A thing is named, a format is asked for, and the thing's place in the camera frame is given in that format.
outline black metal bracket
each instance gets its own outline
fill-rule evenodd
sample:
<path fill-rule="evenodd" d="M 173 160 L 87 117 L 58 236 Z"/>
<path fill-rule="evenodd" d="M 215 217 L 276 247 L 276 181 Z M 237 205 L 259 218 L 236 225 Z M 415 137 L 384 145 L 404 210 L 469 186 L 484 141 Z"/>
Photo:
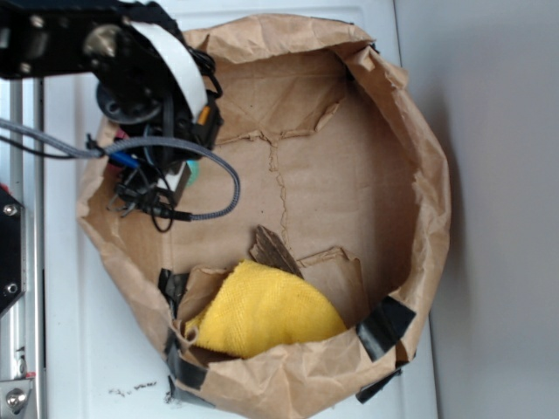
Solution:
<path fill-rule="evenodd" d="M 0 188 L 0 317 L 24 293 L 22 223 L 24 207 Z"/>

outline black tape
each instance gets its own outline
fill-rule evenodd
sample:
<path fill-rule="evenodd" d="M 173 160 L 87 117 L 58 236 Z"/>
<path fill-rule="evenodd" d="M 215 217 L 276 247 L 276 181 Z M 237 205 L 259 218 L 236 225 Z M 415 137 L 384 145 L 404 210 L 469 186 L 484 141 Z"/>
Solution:
<path fill-rule="evenodd" d="M 380 381 L 377 382 L 373 382 L 372 384 L 369 384 L 368 386 L 365 386 L 361 389 L 361 391 L 359 391 L 359 393 L 357 393 L 355 395 L 355 398 L 361 403 L 361 404 L 365 404 L 366 402 L 368 402 L 370 399 L 372 399 L 379 391 L 381 391 L 382 389 L 384 389 L 384 387 L 392 381 L 392 379 L 394 377 L 398 377 L 399 375 L 402 375 L 402 367 L 404 365 L 406 365 L 407 362 L 397 362 L 396 364 L 396 371 L 394 371 L 392 374 L 390 374 L 388 377 L 383 378 Z"/>
<path fill-rule="evenodd" d="M 179 354 L 179 342 L 172 330 L 169 330 L 169 338 L 165 346 L 167 354 L 167 366 L 170 372 L 185 386 L 199 390 L 204 384 L 208 370 L 204 367 L 191 364 L 181 358 Z"/>
<path fill-rule="evenodd" d="M 392 297 L 383 299 L 355 328 L 370 359 L 376 361 L 390 351 L 403 338 L 415 317 L 411 309 Z"/>
<path fill-rule="evenodd" d="M 183 390 L 175 385 L 173 379 L 169 377 L 169 387 L 170 392 L 169 395 L 173 399 L 180 400 L 181 402 L 187 402 L 190 404 L 196 404 L 198 406 L 202 406 L 205 408 L 212 408 L 214 409 L 216 406 L 207 402 L 202 397 L 191 393 L 190 391 Z"/>
<path fill-rule="evenodd" d="M 161 291 L 163 297 L 165 297 L 169 303 L 174 318 L 176 318 L 178 305 L 181 303 L 181 299 L 183 299 L 183 295 L 186 291 L 186 283 L 188 280 L 188 273 L 174 274 L 168 269 L 161 269 L 159 273 L 159 291 Z"/>

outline black cable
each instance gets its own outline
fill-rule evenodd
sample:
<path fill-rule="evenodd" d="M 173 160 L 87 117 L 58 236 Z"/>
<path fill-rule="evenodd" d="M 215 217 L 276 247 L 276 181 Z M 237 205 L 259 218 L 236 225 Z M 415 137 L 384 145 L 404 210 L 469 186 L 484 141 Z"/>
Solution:
<path fill-rule="evenodd" d="M 73 157 L 71 155 L 52 155 L 50 153 L 45 153 L 43 151 L 39 151 L 39 150 L 36 150 L 34 148 L 26 147 L 23 144 L 21 144 L 20 142 L 12 140 L 11 138 L 5 137 L 3 135 L 0 135 L 0 141 L 6 142 L 6 143 L 10 144 L 11 146 L 13 146 L 15 148 L 19 148 L 20 150 L 23 150 L 26 153 L 30 153 L 30 154 L 36 155 L 38 157 L 44 157 L 44 158 L 49 158 L 49 159 L 58 159 L 58 160 L 75 159 L 75 157 Z"/>

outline brown paper bag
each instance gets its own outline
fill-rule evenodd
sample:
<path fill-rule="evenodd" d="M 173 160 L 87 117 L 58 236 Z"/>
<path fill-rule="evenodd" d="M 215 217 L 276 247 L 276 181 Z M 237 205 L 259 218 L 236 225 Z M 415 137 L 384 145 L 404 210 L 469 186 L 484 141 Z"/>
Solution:
<path fill-rule="evenodd" d="M 106 210 L 114 185 L 106 161 L 92 161 L 79 222 L 168 360 L 177 396 L 251 418 L 309 417 L 414 357 L 449 242 L 445 156 L 405 90 L 405 71 L 354 25 L 260 15 L 185 37 L 217 61 L 225 125 L 215 151 L 241 176 L 239 206 L 160 234 L 149 216 Z M 105 122 L 98 141 L 115 129 Z M 227 175 L 202 160 L 179 209 L 218 209 L 231 192 Z M 178 324 L 249 257 L 259 224 L 281 235 L 349 330 L 248 360 L 192 347 Z M 157 286 L 162 268 L 190 272 L 175 321 Z"/>

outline white surface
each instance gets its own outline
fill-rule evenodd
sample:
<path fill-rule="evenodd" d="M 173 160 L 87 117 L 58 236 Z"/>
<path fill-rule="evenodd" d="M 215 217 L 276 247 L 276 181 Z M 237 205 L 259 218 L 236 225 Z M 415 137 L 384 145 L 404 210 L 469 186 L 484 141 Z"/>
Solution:
<path fill-rule="evenodd" d="M 452 163 L 439 414 L 558 417 L 559 2 L 397 0 L 397 17 L 411 93 Z"/>
<path fill-rule="evenodd" d="M 184 45 L 161 26 L 143 22 L 132 22 L 132 26 L 149 40 L 165 61 L 183 92 L 192 113 L 192 121 L 196 123 L 202 109 L 208 103 L 204 80 L 196 62 Z"/>
<path fill-rule="evenodd" d="M 394 9 L 388 0 L 287 2 L 281 7 L 263 1 L 258 7 L 233 2 L 197 3 L 196 10 L 186 1 L 160 3 L 183 28 L 217 24 L 258 11 L 352 21 L 379 38 L 377 45 L 383 55 L 392 60 L 399 57 Z M 48 79 L 46 131 L 83 145 L 85 133 L 96 132 L 100 120 L 93 99 L 95 86 L 92 76 Z M 164 402 L 169 390 L 168 369 L 139 330 L 128 306 L 103 270 L 97 251 L 74 221 L 83 165 L 49 161 L 46 166 L 49 417 L 236 417 L 218 410 Z M 135 389 L 155 381 L 153 387 Z M 364 406 L 355 398 L 347 399 L 317 417 L 436 419 L 428 329 L 418 357 L 381 394 Z"/>

